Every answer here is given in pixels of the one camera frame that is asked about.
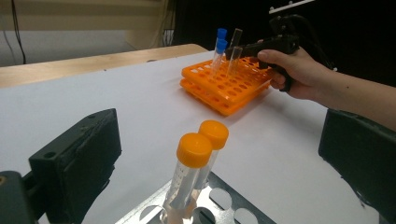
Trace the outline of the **wooden table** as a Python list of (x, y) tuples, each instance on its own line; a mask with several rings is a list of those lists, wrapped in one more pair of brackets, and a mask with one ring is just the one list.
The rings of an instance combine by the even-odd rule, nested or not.
[(196, 44), (0, 67), (0, 89), (207, 52)]

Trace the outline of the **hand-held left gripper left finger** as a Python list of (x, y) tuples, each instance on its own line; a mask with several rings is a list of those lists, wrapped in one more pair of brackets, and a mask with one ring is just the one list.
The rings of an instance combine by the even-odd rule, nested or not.
[(81, 224), (108, 185), (120, 154), (117, 111), (110, 108), (85, 117), (31, 156), (49, 222)]

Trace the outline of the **orange test tube rack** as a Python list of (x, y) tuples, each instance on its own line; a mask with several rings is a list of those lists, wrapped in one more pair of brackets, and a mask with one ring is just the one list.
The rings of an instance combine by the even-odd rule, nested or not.
[(210, 65), (205, 61), (183, 68), (180, 86), (223, 116), (232, 115), (270, 85), (267, 70), (248, 59), (240, 59), (232, 75), (227, 74), (227, 61), (222, 61), (216, 75), (211, 74)]

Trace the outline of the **orange cap test tube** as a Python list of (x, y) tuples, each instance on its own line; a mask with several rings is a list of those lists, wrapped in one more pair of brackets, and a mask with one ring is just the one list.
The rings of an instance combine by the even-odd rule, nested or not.
[(183, 224), (184, 219), (190, 218), (191, 194), (211, 153), (210, 140), (200, 133), (186, 133), (180, 138), (177, 165), (163, 202), (167, 224)]
[(204, 135), (212, 144), (212, 153), (205, 167), (200, 170), (198, 179), (192, 191), (192, 196), (197, 199), (200, 192), (205, 188), (207, 178), (212, 170), (219, 152), (225, 147), (229, 137), (228, 128), (219, 121), (205, 120), (201, 123), (198, 133)]

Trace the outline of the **beige wooden partition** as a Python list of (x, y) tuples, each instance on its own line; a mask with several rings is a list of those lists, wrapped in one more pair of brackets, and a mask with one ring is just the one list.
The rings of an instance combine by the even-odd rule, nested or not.
[(134, 49), (158, 48), (172, 0), (0, 0), (6, 30), (123, 30)]

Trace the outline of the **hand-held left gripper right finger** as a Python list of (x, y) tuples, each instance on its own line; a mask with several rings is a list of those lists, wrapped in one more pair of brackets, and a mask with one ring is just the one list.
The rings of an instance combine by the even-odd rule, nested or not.
[(396, 224), (396, 132), (364, 117), (327, 111), (319, 156), (348, 183), (362, 203)]

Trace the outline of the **black curtain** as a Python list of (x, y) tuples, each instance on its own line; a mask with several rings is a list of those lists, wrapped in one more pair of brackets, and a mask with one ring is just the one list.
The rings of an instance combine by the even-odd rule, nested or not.
[[(298, 0), (176, 0), (173, 43), (208, 50), (217, 30), (243, 31), (253, 43), (274, 33), (269, 10)], [(293, 17), (300, 46), (316, 60), (321, 46), (338, 71), (396, 87), (396, 0), (313, 0), (281, 11)]]

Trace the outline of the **blue cap test tube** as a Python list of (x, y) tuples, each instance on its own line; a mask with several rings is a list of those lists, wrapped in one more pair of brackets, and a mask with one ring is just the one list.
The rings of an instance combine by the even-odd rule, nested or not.
[(214, 56), (212, 59), (212, 63), (210, 65), (210, 77), (214, 78), (217, 72), (219, 71), (219, 67), (221, 65), (222, 57), (224, 51), (227, 49), (228, 42), (224, 39), (217, 39)]
[(217, 39), (214, 51), (213, 60), (215, 61), (219, 56), (222, 55), (224, 50), (227, 48), (228, 42), (226, 41), (225, 37), (227, 35), (227, 30), (224, 28), (219, 28), (217, 30)]

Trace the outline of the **metal test tube rack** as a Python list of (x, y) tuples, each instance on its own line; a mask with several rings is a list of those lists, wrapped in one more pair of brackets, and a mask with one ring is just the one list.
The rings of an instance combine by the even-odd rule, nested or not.
[[(170, 224), (162, 208), (169, 187), (170, 183), (166, 183), (116, 224)], [(207, 185), (193, 207), (191, 218), (184, 219), (182, 224), (276, 223), (220, 177), (210, 173)]]

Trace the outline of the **clear test tube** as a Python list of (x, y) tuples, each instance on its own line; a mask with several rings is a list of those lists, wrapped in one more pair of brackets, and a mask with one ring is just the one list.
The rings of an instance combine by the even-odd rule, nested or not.
[(233, 32), (233, 37), (230, 42), (230, 46), (233, 48), (239, 44), (240, 38), (242, 36), (243, 30), (239, 28), (235, 28)]
[(233, 47), (232, 54), (229, 60), (228, 76), (232, 77), (236, 73), (236, 69), (239, 63), (239, 58), (242, 54), (243, 49), (241, 47)]

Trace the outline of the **white table cover sheet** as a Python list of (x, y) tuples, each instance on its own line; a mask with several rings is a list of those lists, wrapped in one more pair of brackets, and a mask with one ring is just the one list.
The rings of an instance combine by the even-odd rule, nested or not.
[[(180, 87), (204, 54), (0, 89), (0, 171), (29, 158), (84, 117), (113, 108), (122, 152), (85, 224), (115, 224), (173, 175), (180, 137), (216, 113)], [(224, 119), (230, 136), (213, 170), (276, 224), (378, 224), (318, 154), (323, 106), (267, 90)]]

